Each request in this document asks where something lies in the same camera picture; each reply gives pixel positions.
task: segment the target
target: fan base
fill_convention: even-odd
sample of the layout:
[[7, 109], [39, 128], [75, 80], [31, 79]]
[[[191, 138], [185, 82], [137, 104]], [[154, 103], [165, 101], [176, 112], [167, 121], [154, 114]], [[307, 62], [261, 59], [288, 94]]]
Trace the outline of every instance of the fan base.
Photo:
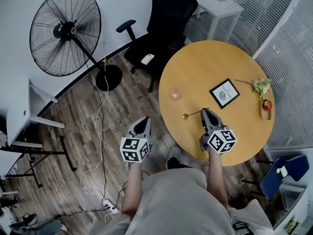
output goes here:
[[96, 85], [100, 90], [104, 92], [107, 92], [108, 90], [111, 91], [119, 85], [122, 77], [123, 73], [118, 66], [106, 65], [106, 71], [104, 71], [104, 67], [102, 66], [102, 69], [98, 72], [96, 76]]

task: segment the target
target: power strip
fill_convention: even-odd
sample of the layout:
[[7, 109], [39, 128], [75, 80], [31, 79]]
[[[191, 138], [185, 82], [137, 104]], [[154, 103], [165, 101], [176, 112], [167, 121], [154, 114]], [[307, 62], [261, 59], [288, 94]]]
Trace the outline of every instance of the power strip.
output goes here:
[[109, 199], [104, 201], [103, 204], [104, 204], [105, 207], [109, 207], [108, 210], [110, 210], [112, 213], [118, 213], [118, 209], [114, 208], [115, 205], [112, 204], [112, 202]]

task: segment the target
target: floor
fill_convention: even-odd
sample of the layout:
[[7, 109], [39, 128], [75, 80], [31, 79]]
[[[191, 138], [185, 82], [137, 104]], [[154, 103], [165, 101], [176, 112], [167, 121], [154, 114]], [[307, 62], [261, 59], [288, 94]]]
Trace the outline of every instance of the floor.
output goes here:
[[[119, 152], [119, 142], [127, 133], [129, 126], [137, 119], [150, 116], [152, 118], [152, 136], [155, 147], [145, 160], [143, 168], [149, 174], [165, 169], [166, 157], [169, 149], [175, 144], [168, 133], [161, 117], [158, 104], [158, 84], [152, 93], [147, 92], [149, 77], [143, 71], [130, 74], [132, 67], [123, 54], [119, 54], [109, 60], [109, 63], [118, 65], [123, 71], [121, 84], [109, 92], [109, 97], [103, 106], [104, 120], [103, 133], [101, 130], [102, 113], [99, 114], [97, 129], [104, 137], [103, 157], [106, 172], [106, 198], [116, 203], [118, 192], [127, 181], [127, 169]], [[94, 81], [97, 70], [91, 73]], [[102, 100], [105, 92], [100, 92]], [[18, 190], [18, 208], [14, 209], [16, 216], [27, 213], [36, 213], [38, 220], [51, 218], [56, 214], [71, 214], [80, 211], [79, 206], [85, 210], [103, 209], [100, 200], [101, 194], [85, 193], [80, 186], [82, 174], [95, 168], [101, 159], [100, 144], [94, 128], [95, 115], [99, 108], [99, 97], [90, 84], [90, 76], [86, 75], [73, 85], [60, 98], [59, 103], [53, 104], [44, 117], [65, 123], [65, 129], [59, 129], [42, 124], [30, 126], [28, 133], [34, 140], [41, 141], [44, 150], [62, 151], [59, 135], [65, 137], [65, 145], [69, 155], [77, 167], [72, 172], [65, 157], [49, 156], [35, 168], [35, 172], [43, 188], [37, 188], [33, 178], [11, 179], [11, 188]], [[230, 167], [224, 167], [224, 180], [229, 201], [239, 203], [239, 199], [247, 203], [257, 198], [264, 209], [271, 207], [277, 210], [280, 206], [279, 196], [277, 201], [268, 201], [261, 196], [252, 195], [251, 190], [257, 191], [256, 186], [243, 184], [243, 178], [258, 181], [262, 179], [268, 169], [267, 164], [256, 163], [256, 159], [263, 158], [263, 152], [257, 154], [249, 161]], [[200, 164], [186, 156], [186, 159], [199, 168]], [[28, 157], [25, 156], [18, 162], [18, 172], [25, 171], [29, 167]], [[104, 194], [104, 171], [102, 164], [87, 173], [83, 178], [83, 186], [88, 191], [99, 189]], [[88, 234], [94, 219], [104, 218], [107, 211], [84, 212], [70, 217], [62, 217], [61, 221], [68, 227], [68, 235]]]
[[[210, 30], [213, 17], [207, 12], [201, 12], [200, 18], [196, 18], [193, 15], [188, 21], [185, 28], [184, 35], [192, 42], [206, 40], [207, 34]], [[213, 40], [224, 41], [225, 35], [230, 27], [233, 17], [226, 17], [220, 19], [216, 30], [214, 32]], [[238, 20], [236, 26], [234, 27], [232, 34], [228, 39], [228, 43], [247, 52], [252, 56], [256, 50], [260, 47], [263, 40], [260, 40], [259, 32], [253, 28], [253, 22], [247, 20]]]

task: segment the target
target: round wooden table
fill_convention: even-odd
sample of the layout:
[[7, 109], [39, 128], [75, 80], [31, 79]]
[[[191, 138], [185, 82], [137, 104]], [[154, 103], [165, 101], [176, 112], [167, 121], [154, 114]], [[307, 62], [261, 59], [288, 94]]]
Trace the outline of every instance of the round wooden table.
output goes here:
[[[221, 109], [210, 90], [230, 79], [240, 93]], [[257, 154], [267, 142], [274, 124], [275, 106], [272, 89], [268, 99], [273, 103], [271, 120], [263, 120], [259, 94], [252, 86], [235, 79], [251, 82], [266, 78], [262, 68], [243, 50], [223, 42], [201, 41], [185, 46], [166, 65], [159, 86], [159, 103], [165, 125], [174, 140], [200, 161], [208, 158], [201, 152], [199, 138], [204, 133], [200, 114], [183, 119], [209, 107], [234, 131], [237, 143], [222, 155], [224, 166], [243, 163]], [[174, 101], [172, 91], [180, 94]]]

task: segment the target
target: chair armrest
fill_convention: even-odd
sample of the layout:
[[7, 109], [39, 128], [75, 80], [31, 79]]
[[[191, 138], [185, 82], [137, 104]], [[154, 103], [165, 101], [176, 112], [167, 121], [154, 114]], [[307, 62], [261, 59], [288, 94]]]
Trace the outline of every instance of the chair armrest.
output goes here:
[[127, 22], [124, 22], [123, 24], [121, 24], [116, 31], [118, 33], [123, 32], [124, 30], [126, 30], [128, 27], [132, 26], [136, 21], [135, 20], [128, 20]]
[[184, 46], [186, 37], [184, 35], [180, 35], [176, 37], [169, 45], [170, 49], [180, 49]]
[[135, 20], [128, 20], [127, 22], [124, 22], [120, 27], [118, 27], [116, 29], [116, 31], [118, 33], [121, 33], [123, 32], [124, 30], [127, 30], [129, 36], [131, 37], [131, 39], [134, 41], [136, 40], [136, 37], [134, 35], [134, 32], [132, 30], [132, 25], [135, 23], [136, 21]]

